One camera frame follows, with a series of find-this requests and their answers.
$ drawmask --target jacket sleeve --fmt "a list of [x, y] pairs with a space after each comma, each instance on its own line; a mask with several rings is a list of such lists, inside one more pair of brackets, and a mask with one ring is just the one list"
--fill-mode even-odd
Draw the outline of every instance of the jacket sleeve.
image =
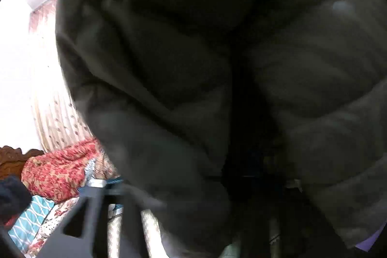
[[[228, 145], [225, 59], [161, 15], [135, 12], [122, 1], [58, 0], [56, 23], [74, 104], [131, 194], [173, 235], [168, 242], [181, 244], [174, 248], [217, 257], [227, 245], [221, 235], [229, 201], [209, 178], [220, 175], [226, 154], [211, 148]], [[198, 135], [203, 140], [195, 141]]]

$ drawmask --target purple fabric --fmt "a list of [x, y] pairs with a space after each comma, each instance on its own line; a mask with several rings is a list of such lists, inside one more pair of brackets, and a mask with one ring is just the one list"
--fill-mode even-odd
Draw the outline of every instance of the purple fabric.
[[361, 249], [363, 251], [369, 251], [372, 247], [372, 245], [376, 242], [379, 235], [382, 233], [384, 227], [386, 226], [386, 223], [382, 225], [380, 229], [378, 229], [371, 237], [367, 238], [365, 241], [362, 241], [361, 243], [357, 244], [356, 247], [358, 249]]

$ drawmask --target red floral blanket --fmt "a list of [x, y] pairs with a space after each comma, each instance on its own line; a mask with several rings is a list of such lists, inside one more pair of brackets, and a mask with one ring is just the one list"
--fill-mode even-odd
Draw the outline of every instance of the red floral blanket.
[[32, 195], [55, 203], [78, 196], [85, 178], [85, 166], [99, 154], [96, 139], [78, 142], [66, 149], [30, 158], [24, 165], [21, 180]]

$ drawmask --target wooden headboard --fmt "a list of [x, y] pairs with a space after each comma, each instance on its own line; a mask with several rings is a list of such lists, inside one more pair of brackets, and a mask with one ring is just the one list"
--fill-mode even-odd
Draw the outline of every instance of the wooden headboard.
[[0, 179], [8, 175], [16, 175], [21, 178], [24, 164], [30, 157], [42, 155], [41, 150], [31, 149], [26, 154], [22, 154], [20, 148], [14, 149], [9, 146], [0, 148]]

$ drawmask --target floral bedspread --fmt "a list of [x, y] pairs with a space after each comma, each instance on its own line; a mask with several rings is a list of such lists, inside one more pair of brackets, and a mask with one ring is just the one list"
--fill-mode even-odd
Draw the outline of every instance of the floral bedspread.
[[63, 220], [68, 211], [77, 203], [79, 197], [71, 198], [65, 202], [55, 205], [47, 215], [43, 224], [40, 226], [36, 237], [28, 247], [25, 254], [27, 258], [35, 258], [43, 247], [51, 233], [55, 230], [58, 224]]
[[63, 202], [78, 196], [83, 186], [85, 166], [100, 154], [98, 140], [78, 142], [63, 150], [30, 158], [22, 171], [22, 182], [33, 195]]

